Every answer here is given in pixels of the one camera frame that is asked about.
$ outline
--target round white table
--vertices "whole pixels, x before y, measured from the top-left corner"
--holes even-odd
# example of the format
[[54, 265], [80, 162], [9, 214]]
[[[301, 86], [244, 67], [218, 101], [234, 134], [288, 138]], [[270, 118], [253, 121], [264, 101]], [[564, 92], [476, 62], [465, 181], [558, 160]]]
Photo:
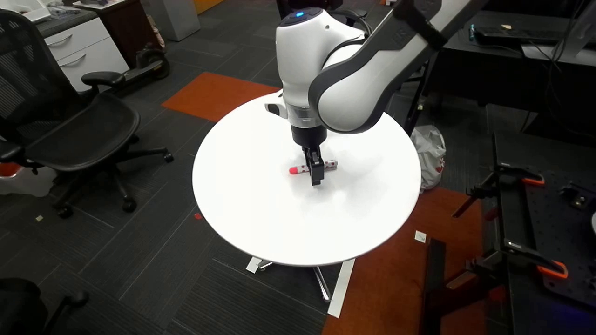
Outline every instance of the round white table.
[[361, 134], [327, 133], [322, 159], [337, 160], [320, 187], [307, 173], [287, 120], [266, 112], [277, 93], [227, 114], [203, 140], [192, 172], [201, 214], [229, 244], [288, 267], [359, 257], [408, 220], [421, 190], [411, 140], [389, 118]]

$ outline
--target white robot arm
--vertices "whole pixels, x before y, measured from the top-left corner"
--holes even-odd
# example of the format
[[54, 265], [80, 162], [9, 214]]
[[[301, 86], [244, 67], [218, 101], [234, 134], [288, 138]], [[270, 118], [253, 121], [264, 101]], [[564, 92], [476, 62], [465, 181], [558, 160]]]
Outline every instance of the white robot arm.
[[283, 103], [313, 185], [324, 179], [326, 129], [354, 134], [376, 125], [395, 88], [484, 4], [402, 0], [367, 39], [314, 8], [283, 21], [275, 32]]

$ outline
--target black office chair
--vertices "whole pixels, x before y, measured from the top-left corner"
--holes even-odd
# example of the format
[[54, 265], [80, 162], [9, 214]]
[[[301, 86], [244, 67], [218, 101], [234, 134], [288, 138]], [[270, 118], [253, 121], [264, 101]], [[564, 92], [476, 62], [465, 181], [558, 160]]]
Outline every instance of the black office chair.
[[82, 307], [85, 293], [65, 296], [56, 313], [48, 319], [48, 309], [39, 298], [39, 287], [28, 280], [0, 280], [0, 334], [2, 335], [50, 335], [57, 334], [56, 324], [63, 311]]
[[91, 84], [78, 95], [56, 64], [39, 30], [28, 19], [0, 10], [0, 162], [24, 168], [52, 168], [65, 192], [56, 201], [63, 218], [70, 200], [95, 173], [106, 172], [123, 196], [123, 209], [136, 203], [121, 181], [117, 164], [145, 155], [173, 157], [167, 149], [128, 151], [139, 118], [100, 84], [117, 86], [115, 73], [84, 79]]
[[365, 21], [367, 12], [363, 10], [341, 10], [342, 0], [275, 0], [277, 2], [277, 12], [279, 17], [285, 19], [288, 13], [303, 10], [303, 8], [322, 8], [326, 10], [331, 17], [346, 23], [348, 26], [359, 25], [367, 36], [370, 34], [370, 28]]

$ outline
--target bag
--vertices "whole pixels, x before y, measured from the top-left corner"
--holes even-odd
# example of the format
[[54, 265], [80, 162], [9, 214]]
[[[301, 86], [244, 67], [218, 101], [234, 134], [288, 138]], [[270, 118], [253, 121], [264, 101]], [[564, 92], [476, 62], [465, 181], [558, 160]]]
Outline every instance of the bag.
[[432, 190], [439, 185], [445, 172], [445, 138], [434, 125], [415, 127], [411, 142], [421, 160], [421, 190]]

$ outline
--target carpet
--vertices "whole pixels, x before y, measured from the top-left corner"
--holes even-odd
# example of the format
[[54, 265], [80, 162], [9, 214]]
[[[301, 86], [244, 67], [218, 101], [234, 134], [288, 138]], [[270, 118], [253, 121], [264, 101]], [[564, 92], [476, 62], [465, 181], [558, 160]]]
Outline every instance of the carpet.
[[273, 92], [279, 92], [279, 88], [216, 73], [201, 73], [180, 92], [162, 103], [162, 106], [165, 110], [190, 114], [193, 118], [219, 121], [236, 106]]
[[[480, 207], [475, 203], [462, 218], [452, 213], [465, 194], [432, 190], [404, 227], [374, 252], [355, 259], [339, 319], [327, 317], [324, 335], [417, 335], [421, 328], [422, 287], [428, 244], [413, 240], [415, 231], [447, 246], [445, 278], [465, 261], [482, 255]], [[484, 306], [460, 309], [441, 322], [443, 335], [486, 334]]]

